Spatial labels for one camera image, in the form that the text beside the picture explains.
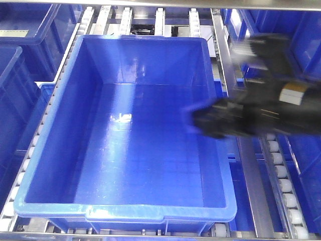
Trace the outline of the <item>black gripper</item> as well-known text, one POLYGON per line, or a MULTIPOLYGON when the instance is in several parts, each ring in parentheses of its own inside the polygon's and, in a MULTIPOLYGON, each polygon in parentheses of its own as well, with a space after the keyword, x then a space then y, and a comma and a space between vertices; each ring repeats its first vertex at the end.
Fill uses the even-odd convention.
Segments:
POLYGON ((244 88, 234 88, 232 97, 216 99, 213 108, 215 128, 206 135, 212 138, 320 134, 320 83, 265 67, 244 88))

